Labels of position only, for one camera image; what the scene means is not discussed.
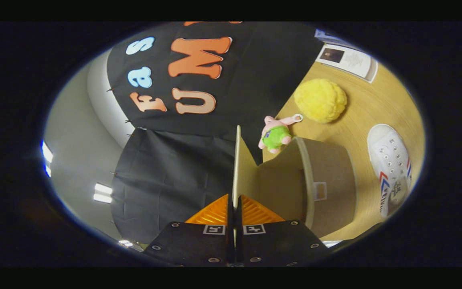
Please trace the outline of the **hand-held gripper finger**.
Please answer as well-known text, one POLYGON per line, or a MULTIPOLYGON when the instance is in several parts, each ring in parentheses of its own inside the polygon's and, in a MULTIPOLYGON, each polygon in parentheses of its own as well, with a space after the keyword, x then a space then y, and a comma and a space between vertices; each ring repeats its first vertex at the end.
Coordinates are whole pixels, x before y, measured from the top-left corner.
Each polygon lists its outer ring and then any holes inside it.
POLYGON ((298 219, 285 220, 258 201, 238 198, 237 261, 244 267, 310 267, 330 249, 298 219))
POLYGON ((169 267, 226 267, 233 260, 229 196, 213 201, 187 221, 172 221, 143 254, 169 267))

